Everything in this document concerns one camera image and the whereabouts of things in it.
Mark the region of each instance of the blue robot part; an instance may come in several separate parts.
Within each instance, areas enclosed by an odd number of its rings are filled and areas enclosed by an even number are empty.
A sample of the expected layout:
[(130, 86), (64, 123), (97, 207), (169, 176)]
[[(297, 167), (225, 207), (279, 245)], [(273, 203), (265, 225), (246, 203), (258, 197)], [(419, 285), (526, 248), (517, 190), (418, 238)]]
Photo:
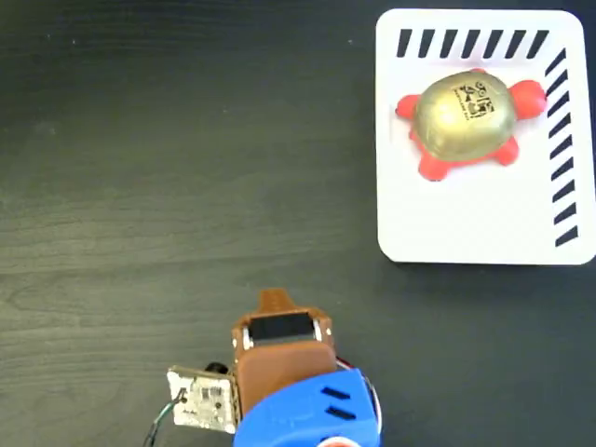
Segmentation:
[(343, 437), (380, 447), (376, 414), (358, 369), (318, 375), (280, 389), (242, 419), (234, 447), (316, 447)]

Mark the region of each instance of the wood grain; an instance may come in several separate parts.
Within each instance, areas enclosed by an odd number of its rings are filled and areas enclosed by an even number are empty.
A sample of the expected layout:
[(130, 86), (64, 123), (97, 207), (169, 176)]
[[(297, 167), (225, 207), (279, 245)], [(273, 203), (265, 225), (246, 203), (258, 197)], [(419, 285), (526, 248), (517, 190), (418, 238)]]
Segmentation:
[[(140, 445), (165, 370), (228, 361), (263, 287), (332, 315), (386, 445), (594, 445), (594, 264), (378, 250), (389, 2), (16, 5), (0, 21), (3, 447)], [(158, 441), (229, 444), (171, 422)]]

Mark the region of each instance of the striped border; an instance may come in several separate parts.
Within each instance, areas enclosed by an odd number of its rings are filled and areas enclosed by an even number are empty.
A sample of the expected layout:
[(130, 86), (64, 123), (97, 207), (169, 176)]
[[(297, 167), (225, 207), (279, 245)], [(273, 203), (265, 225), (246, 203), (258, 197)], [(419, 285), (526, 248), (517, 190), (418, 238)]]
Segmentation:
[[(396, 56), (398, 58), (403, 58), (406, 55), (408, 50), (408, 46), (412, 43), (412, 29), (402, 29), (400, 30), (400, 40), (398, 42), (398, 51)], [(422, 32), (422, 37), (420, 42), (416, 42), (415, 44), (418, 45), (418, 58), (423, 59), (427, 56), (428, 50), (430, 49), (430, 44), (432, 44), (433, 39), (440, 38), (441, 42), (441, 49), (440, 49), (440, 57), (442, 59), (448, 58), (450, 53), (452, 52), (452, 46), (454, 44), (454, 40), (457, 37), (458, 33), (466, 33), (466, 43), (464, 44), (464, 48), (462, 50), (462, 54), (460, 55), (462, 59), (469, 58), (472, 50), (476, 46), (478, 41), (478, 37), (481, 33), (481, 30), (445, 30), (443, 35), (437, 36), (436, 30), (434, 29), (425, 29)], [(496, 49), (497, 44), (501, 40), (501, 36), (503, 35), (503, 30), (492, 30), (491, 35), (486, 43), (486, 47), (482, 53), (483, 59), (491, 59), (493, 57), (494, 50)], [(542, 48), (542, 44), (547, 39), (549, 35), (549, 31), (547, 30), (539, 30), (535, 32), (534, 35), (529, 34), (525, 30), (517, 30), (511, 36), (511, 40), (508, 43), (508, 50), (505, 53), (505, 59), (511, 59), (515, 56), (520, 44), (522, 43), (524, 38), (532, 38), (532, 45), (528, 49), (527, 54), (525, 55), (526, 59), (533, 59), (538, 54), (540, 48)]]
[[(551, 125), (549, 131), (549, 140), (551, 141), (555, 136), (559, 142), (550, 152), (550, 160), (555, 165), (555, 170), (550, 175), (552, 182), (563, 183), (557, 192), (552, 196), (553, 205), (557, 204), (564, 197), (572, 198), (572, 201), (563, 210), (557, 212), (553, 219), (555, 228), (559, 228), (563, 222), (577, 215), (577, 204), (575, 198), (576, 181), (574, 178), (574, 157), (570, 154), (570, 148), (573, 148), (574, 139), (571, 129), (571, 113), (565, 114), (562, 118), (554, 119), (553, 116), (570, 101), (569, 96), (569, 74), (566, 67), (567, 52), (564, 49), (557, 55), (557, 57), (550, 63), (545, 71), (546, 79), (550, 79), (553, 71), (557, 68), (563, 67), (562, 72), (551, 82), (547, 89), (547, 97), (549, 99), (549, 110), (547, 111), (547, 122)], [(560, 247), (567, 242), (579, 237), (579, 230), (577, 224), (574, 224), (567, 230), (560, 230), (559, 236), (555, 239), (555, 247)]]

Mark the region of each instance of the black stripe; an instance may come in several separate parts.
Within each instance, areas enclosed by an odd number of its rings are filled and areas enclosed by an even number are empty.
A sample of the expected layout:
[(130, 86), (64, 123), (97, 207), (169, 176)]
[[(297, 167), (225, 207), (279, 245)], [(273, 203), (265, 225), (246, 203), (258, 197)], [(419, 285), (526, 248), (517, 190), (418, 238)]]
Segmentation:
[(567, 196), (569, 193), (573, 193), (576, 189), (576, 182), (572, 180), (568, 184), (566, 184), (563, 188), (555, 193), (552, 197), (552, 203), (555, 203), (557, 200), (561, 200), (563, 197)]
[(571, 230), (566, 231), (562, 236), (557, 237), (557, 240), (555, 240), (555, 247), (560, 247), (562, 244), (566, 244), (567, 242), (575, 239), (578, 236), (579, 234), (577, 233), (576, 225)]
[(557, 65), (559, 65), (566, 58), (567, 58), (567, 53), (565, 52), (565, 48), (563, 48), (561, 50), (561, 52), (559, 53), (559, 55), (554, 59), (554, 61), (550, 63), (546, 72), (544, 72), (544, 76), (548, 76), (549, 73), (552, 72), (555, 68), (557, 68)]
[(345, 421), (353, 421), (354, 419), (356, 419), (355, 414), (347, 412), (345, 410), (341, 410), (333, 406), (325, 410), (325, 413), (330, 414), (331, 416), (339, 417), (340, 419), (344, 419)]
[(550, 176), (551, 180), (557, 180), (559, 177), (561, 177), (565, 172), (567, 172), (569, 169), (571, 169), (574, 166), (574, 158), (571, 157), (569, 158), (567, 161), (565, 161), (560, 168), (558, 168), (557, 170), (555, 170), (552, 175)]
[(555, 79), (555, 82), (553, 82), (551, 84), (551, 86), (547, 90), (547, 96), (550, 96), (550, 93), (552, 93), (553, 91), (555, 91), (567, 79), (568, 79), (567, 69), (565, 69), (561, 74), (559, 74), (559, 77), (557, 79)]
[(525, 36), (524, 30), (516, 30), (513, 32), (513, 36), (511, 36), (511, 42), (509, 42), (509, 48), (507, 48), (507, 52), (505, 53), (505, 59), (511, 59), (515, 56), (515, 52), (520, 47), (520, 43)]
[(562, 221), (564, 221), (568, 217), (573, 216), (576, 213), (577, 213), (576, 204), (572, 203), (571, 205), (569, 205), (567, 208), (565, 208), (563, 211), (561, 211), (559, 214), (557, 214), (555, 216), (555, 221), (554, 221), (555, 225), (560, 224)]
[(559, 121), (554, 128), (552, 128), (549, 132), (549, 138), (554, 137), (557, 133), (561, 131), (565, 126), (571, 123), (571, 115), (565, 115), (561, 121)]
[(432, 44), (432, 38), (435, 35), (435, 30), (424, 30), (422, 32), (422, 39), (420, 40), (420, 48), (418, 49), (418, 57), (425, 58)]
[(544, 44), (544, 41), (547, 39), (547, 35), (549, 35), (549, 32), (545, 30), (538, 31), (536, 33), (534, 42), (532, 42), (532, 45), (528, 50), (528, 59), (533, 59), (536, 57), (538, 50), (542, 47), (542, 44)]
[(400, 41), (398, 42), (398, 58), (403, 58), (406, 55), (408, 44), (412, 37), (412, 30), (401, 30)]
[(493, 56), (494, 50), (496, 49), (496, 46), (499, 43), (501, 35), (503, 35), (503, 30), (491, 31), (491, 35), (488, 38), (488, 42), (486, 43), (486, 49), (484, 50), (484, 54), (482, 55), (484, 59), (490, 59)]
[(547, 116), (552, 116), (555, 112), (557, 112), (564, 104), (569, 102), (569, 92), (565, 91), (565, 94), (562, 95), (557, 102), (552, 104), (552, 107), (549, 108), (547, 112)]
[(325, 386), (323, 389), (321, 389), (320, 392), (339, 400), (350, 399), (349, 394), (343, 393), (342, 391), (338, 391), (337, 389), (329, 388), (328, 386)]
[(568, 147), (571, 147), (573, 143), (574, 143), (574, 140), (573, 140), (573, 138), (571, 138), (571, 135), (569, 135), (557, 147), (555, 147), (555, 149), (550, 153), (550, 159), (552, 160), (555, 156), (560, 154), (562, 151), (564, 151)]
[(455, 37), (457, 36), (457, 30), (445, 30), (445, 36), (443, 37), (443, 45), (440, 48), (440, 57), (445, 59), (451, 52), (451, 47), (454, 45)]
[(469, 58), (469, 55), (472, 54), (472, 49), (474, 49), (479, 35), (481, 35), (481, 30), (469, 30), (467, 32), (466, 43), (462, 50), (462, 59), (467, 59)]

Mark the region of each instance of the toy turtle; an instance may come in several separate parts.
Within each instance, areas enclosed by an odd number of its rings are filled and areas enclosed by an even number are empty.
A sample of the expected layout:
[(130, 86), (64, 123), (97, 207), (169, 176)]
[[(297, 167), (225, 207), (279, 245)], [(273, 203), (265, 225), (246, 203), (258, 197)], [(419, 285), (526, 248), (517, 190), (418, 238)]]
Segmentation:
[(403, 97), (395, 113), (413, 121), (410, 138), (422, 153), (420, 174), (439, 181), (451, 168), (490, 158), (503, 166), (513, 163), (519, 153), (515, 122), (541, 115), (546, 106), (537, 82), (507, 88), (476, 68), (447, 76), (421, 95)]

